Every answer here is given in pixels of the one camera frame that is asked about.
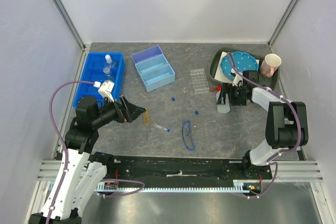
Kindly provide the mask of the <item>red cap wash bottle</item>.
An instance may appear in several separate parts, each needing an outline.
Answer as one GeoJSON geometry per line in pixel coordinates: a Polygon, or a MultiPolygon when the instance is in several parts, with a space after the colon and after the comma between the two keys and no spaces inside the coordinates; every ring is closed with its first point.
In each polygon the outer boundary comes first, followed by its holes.
{"type": "Polygon", "coordinates": [[[218,85],[217,87],[213,88],[211,92],[218,92],[219,90],[222,91],[223,95],[223,104],[216,105],[218,113],[226,114],[230,112],[230,105],[225,102],[225,88],[228,87],[226,83],[222,83],[221,85],[218,85]]]}

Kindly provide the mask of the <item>small glass beaker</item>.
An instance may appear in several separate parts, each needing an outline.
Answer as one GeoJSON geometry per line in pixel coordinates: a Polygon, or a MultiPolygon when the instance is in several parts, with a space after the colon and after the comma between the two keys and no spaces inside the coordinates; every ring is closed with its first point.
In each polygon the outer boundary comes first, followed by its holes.
{"type": "Polygon", "coordinates": [[[114,80],[114,77],[113,77],[113,74],[111,72],[111,68],[110,67],[104,67],[102,71],[103,71],[103,73],[105,75],[106,80],[111,80],[111,81],[114,80]]]}

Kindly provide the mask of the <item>clear flask white cap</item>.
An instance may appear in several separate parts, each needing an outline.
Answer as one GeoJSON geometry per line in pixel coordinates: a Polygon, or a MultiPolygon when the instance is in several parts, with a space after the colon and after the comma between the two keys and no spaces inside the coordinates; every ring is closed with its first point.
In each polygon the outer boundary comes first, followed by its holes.
{"type": "Polygon", "coordinates": [[[112,57],[109,54],[105,55],[105,68],[114,68],[116,66],[116,62],[112,59],[112,57]]]}

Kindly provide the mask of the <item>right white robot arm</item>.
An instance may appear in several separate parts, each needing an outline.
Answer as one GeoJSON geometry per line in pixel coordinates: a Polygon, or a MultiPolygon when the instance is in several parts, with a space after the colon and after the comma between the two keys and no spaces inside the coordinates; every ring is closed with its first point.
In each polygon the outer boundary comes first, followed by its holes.
{"type": "Polygon", "coordinates": [[[265,140],[247,151],[241,160],[241,174],[251,179],[259,173],[259,166],[270,165],[284,152],[307,144],[307,107],[303,102],[290,101],[270,87],[260,85],[255,70],[232,74],[238,78],[238,83],[222,83],[216,93],[220,113],[229,112],[234,105],[246,105],[248,100],[267,112],[265,140]]]}

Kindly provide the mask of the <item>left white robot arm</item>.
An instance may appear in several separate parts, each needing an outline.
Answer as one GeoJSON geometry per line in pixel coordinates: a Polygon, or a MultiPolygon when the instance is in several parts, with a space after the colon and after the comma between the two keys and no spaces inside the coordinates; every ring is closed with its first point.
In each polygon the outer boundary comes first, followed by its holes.
{"type": "Polygon", "coordinates": [[[98,129],[112,121],[133,122],[146,111],[124,96],[120,102],[105,98],[102,105],[93,96],[78,101],[76,116],[65,136],[65,148],[54,186],[41,211],[29,223],[81,223],[84,209],[103,178],[115,173],[110,154],[92,153],[98,129]]]}

